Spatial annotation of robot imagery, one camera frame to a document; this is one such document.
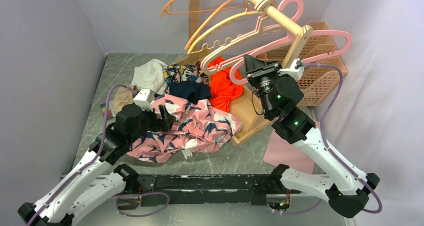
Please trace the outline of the pink patterned shorts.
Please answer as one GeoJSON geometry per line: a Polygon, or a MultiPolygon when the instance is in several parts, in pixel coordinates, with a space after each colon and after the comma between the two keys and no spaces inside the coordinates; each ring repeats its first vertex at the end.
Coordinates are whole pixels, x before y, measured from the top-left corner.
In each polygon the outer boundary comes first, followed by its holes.
{"type": "Polygon", "coordinates": [[[215,108],[209,100],[197,104],[186,99],[163,94],[152,107],[164,105],[176,117],[169,132],[147,132],[137,139],[127,153],[135,159],[151,163],[164,163],[178,151],[213,153],[218,151],[236,133],[243,123],[234,115],[215,108]]]}

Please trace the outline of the navy blue shorts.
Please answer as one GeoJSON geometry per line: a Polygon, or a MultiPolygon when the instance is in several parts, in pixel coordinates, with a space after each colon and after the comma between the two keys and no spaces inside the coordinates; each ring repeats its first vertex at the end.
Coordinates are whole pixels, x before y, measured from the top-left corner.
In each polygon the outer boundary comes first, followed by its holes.
{"type": "Polygon", "coordinates": [[[209,100],[212,97],[209,85],[195,81],[171,82],[168,93],[186,99],[193,104],[197,104],[199,100],[209,100]]]}

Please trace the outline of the wooden clothes rack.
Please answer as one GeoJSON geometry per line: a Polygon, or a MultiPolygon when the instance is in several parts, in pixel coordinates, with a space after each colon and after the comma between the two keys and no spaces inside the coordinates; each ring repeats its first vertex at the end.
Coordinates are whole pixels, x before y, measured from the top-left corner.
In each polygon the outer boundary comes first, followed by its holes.
{"type": "Polygon", "coordinates": [[[276,94],[283,83],[295,86],[304,73],[299,59],[313,30],[309,25],[297,24],[304,10],[302,0],[246,0],[252,4],[252,10],[246,10],[241,16],[258,15],[254,30],[228,37],[224,42],[215,41],[212,45],[200,42],[209,34],[228,22],[238,18],[230,16],[215,24],[207,31],[201,28],[191,36],[185,49],[188,54],[202,54],[201,69],[210,76],[229,69],[229,77],[234,84],[242,85],[242,95],[231,101],[230,113],[243,124],[239,132],[232,137],[238,145],[264,127],[270,125],[284,114],[276,102],[276,94]],[[286,30],[287,36],[246,53],[215,64],[213,60],[245,41],[263,37],[269,33],[286,30]]]}

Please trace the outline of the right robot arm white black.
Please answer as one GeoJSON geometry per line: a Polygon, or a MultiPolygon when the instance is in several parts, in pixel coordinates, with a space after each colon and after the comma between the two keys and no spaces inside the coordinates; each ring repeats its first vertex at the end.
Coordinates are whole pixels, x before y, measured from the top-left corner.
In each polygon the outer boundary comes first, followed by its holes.
{"type": "Polygon", "coordinates": [[[316,124],[298,107],[304,97],[298,81],[309,64],[296,59],[285,69],[278,61],[250,55],[244,55],[243,61],[247,81],[257,89],[264,118],[272,122],[280,138],[303,151],[325,172],[325,176],[312,175],[281,164],[271,174],[271,189],[276,193],[285,189],[305,192],[346,218],[366,211],[380,178],[349,162],[326,139],[324,124],[316,124]]]}

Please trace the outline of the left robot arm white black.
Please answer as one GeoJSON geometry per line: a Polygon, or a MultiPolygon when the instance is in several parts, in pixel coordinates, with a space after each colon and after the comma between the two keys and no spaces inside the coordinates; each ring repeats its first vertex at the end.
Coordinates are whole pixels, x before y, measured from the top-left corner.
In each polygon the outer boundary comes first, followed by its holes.
{"type": "Polygon", "coordinates": [[[150,132],[170,131],[175,116],[164,105],[145,109],[129,104],[117,113],[115,123],[90,145],[79,163],[48,194],[35,203],[24,203],[18,214],[26,225],[77,225],[89,212],[120,193],[131,194],[139,188],[138,174],[121,164],[105,179],[91,183],[119,158],[130,151],[133,143],[150,132]]]}

